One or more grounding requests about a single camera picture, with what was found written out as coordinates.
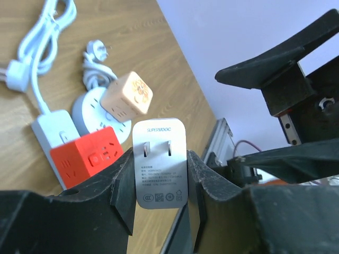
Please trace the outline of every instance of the white cable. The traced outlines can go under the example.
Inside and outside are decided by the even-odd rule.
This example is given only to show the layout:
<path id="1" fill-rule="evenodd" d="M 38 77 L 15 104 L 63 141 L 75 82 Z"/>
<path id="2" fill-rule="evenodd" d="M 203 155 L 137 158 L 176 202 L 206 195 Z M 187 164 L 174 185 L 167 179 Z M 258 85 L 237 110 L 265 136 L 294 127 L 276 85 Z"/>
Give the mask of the white cable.
<path id="1" fill-rule="evenodd" d="M 73 0 L 61 1 L 66 5 L 65 11 L 56 19 L 54 15 L 56 14 L 58 0 L 45 1 L 39 20 L 21 41 L 17 51 L 19 62 L 29 66 L 32 89 L 42 114 L 47 114 L 50 111 L 39 91 L 38 75 L 46 74 L 51 69 L 58 52 L 59 35 L 76 17 L 76 7 Z M 47 56 L 41 59 L 45 50 Z"/>
<path id="2" fill-rule="evenodd" d="M 107 56 L 107 49 L 102 41 L 88 43 L 86 52 L 83 52 L 83 82 L 88 91 L 98 86 L 108 87 L 112 81 L 118 79 L 111 68 L 99 63 Z"/>

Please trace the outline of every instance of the wireless charger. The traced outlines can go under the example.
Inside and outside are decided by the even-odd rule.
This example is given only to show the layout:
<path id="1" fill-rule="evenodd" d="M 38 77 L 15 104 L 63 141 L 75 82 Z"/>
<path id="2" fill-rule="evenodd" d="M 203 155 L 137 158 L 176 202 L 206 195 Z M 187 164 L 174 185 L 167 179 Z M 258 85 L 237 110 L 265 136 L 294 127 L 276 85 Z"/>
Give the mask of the wireless charger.
<path id="1" fill-rule="evenodd" d="M 120 123 L 100 105 L 105 91 L 105 87 L 95 87 L 81 95 L 73 104 L 72 119 L 81 136 L 112 126 L 122 144 L 131 132 L 132 122 L 128 120 Z"/>

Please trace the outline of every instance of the wood grain surface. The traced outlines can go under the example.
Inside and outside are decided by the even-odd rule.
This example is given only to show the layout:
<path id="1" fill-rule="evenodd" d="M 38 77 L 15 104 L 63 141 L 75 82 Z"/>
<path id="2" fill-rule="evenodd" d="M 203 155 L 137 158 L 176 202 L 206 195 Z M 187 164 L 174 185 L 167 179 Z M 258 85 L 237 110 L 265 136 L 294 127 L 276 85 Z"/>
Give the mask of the wood grain surface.
<path id="1" fill-rule="evenodd" d="M 36 22 L 43 0 L 1 0 L 0 62 L 16 58 L 17 47 Z M 117 76 L 134 70 L 151 87 L 149 114 L 133 121 L 179 118 L 186 127 L 188 149 L 202 154 L 215 124 L 204 98 L 156 0 L 80 0 L 78 16 L 59 38 L 52 70 L 39 78 L 51 110 L 70 110 L 85 92 L 82 51 L 89 40 L 112 46 L 105 64 Z M 31 89 L 26 94 L 0 86 L 0 189 L 29 189 L 42 195 L 61 192 L 30 124 L 39 112 Z M 123 144 L 131 147 L 131 136 Z M 159 253 L 177 210 L 137 206 L 128 253 Z"/>

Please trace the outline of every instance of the beige cube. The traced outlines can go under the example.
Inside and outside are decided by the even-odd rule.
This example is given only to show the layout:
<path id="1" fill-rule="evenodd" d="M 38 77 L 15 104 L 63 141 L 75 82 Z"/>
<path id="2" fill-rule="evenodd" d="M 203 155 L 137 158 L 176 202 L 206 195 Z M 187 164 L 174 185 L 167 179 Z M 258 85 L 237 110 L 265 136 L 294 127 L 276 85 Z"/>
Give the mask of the beige cube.
<path id="1" fill-rule="evenodd" d="M 152 90 L 134 71 L 113 81 L 102 96 L 101 106 L 119 122 L 146 115 Z"/>

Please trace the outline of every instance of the red power socket cube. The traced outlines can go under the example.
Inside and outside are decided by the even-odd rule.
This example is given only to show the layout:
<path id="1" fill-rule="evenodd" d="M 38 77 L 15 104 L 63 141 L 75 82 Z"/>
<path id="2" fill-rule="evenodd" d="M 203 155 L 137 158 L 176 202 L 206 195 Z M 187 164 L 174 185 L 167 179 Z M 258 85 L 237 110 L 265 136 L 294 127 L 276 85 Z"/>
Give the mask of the red power socket cube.
<path id="1" fill-rule="evenodd" d="M 105 127 L 51 149 L 50 154 L 69 189 L 112 165 L 123 150 L 113 128 Z"/>

